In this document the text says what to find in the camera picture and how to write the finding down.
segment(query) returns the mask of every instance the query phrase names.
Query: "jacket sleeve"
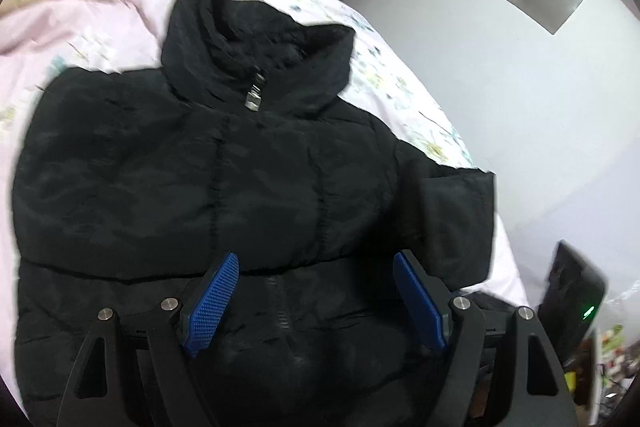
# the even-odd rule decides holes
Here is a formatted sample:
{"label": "jacket sleeve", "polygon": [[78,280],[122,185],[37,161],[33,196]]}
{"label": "jacket sleeve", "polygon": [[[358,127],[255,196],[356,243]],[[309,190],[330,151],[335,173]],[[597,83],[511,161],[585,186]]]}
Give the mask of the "jacket sleeve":
{"label": "jacket sleeve", "polygon": [[494,174],[439,165],[397,140],[392,220],[401,242],[450,290],[486,279],[494,235]]}

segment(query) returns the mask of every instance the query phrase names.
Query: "zipper pull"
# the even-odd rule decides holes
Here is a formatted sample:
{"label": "zipper pull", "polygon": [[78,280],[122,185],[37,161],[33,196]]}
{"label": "zipper pull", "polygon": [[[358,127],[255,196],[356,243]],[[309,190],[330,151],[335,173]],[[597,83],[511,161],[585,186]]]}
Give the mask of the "zipper pull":
{"label": "zipper pull", "polygon": [[258,109],[260,109],[260,102],[262,101],[260,90],[264,83],[264,77],[260,73],[256,73],[254,76],[254,85],[251,86],[244,100],[244,107],[250,111],[258,111]]}

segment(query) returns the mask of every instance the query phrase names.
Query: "green light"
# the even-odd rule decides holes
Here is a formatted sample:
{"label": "green light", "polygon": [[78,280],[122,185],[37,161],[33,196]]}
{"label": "green light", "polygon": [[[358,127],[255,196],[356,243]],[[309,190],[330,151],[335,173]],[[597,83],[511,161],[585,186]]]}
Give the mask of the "green light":
{"label": "green light", "polygon": [[587,311],[585,311],[584,315],[582,316],[582,320],[585,320],[589,315],[591,315],[593,313],[594,309],[596,309],[596,306],[592,306]]}

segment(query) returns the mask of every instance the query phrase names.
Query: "black puffer jacket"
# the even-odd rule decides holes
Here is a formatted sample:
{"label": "black puffer jacket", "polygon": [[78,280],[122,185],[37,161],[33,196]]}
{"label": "black puffer jacket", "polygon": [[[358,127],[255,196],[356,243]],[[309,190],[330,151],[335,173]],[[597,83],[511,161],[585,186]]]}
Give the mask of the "black puffer jacket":
{"label": "black puffer jacket", "polygon": [[350,28],[261,2],[177,0],[160,69],[50,84],[13,191],[15,360],[36,425],[55,424],[99,309],[146,311],[227,250],[242,277],[192,364],[223,426],[416,414],[431,361],[391,257],[412,248],[452,289],[485,279],[494,180],[435,164],[341,100],[352,44]]}

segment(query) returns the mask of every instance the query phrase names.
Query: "silver bolt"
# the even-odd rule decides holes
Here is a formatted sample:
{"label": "silver bolt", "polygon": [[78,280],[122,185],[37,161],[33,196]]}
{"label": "silver bolt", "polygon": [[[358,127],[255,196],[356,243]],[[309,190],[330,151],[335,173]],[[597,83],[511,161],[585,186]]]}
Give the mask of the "silver bolt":
{"label": "silver bolt", "polygon": [[521,306],[520,308],[518,308],[518,315],[526,321],[530,321],[533,318],[534,312],[531,308]]}
{"label": "silver bolt", "polygon": [[113,310],[111,308],[102,308],[98,312],[98,318],[102,321],[108,321],[111,317],[113,317]]}
{"label": "silver bolt", "polygon": [[178,299],[174,297],[167,297],[164,301],[160,303],[160,307],[166,312],[175,310],[178,307]]}
{"label": "silver bolt", "polygon": [[459,310],[467,310],[471,306],[471,302],[466,297],[456,297],[453,299],[453,305]]}

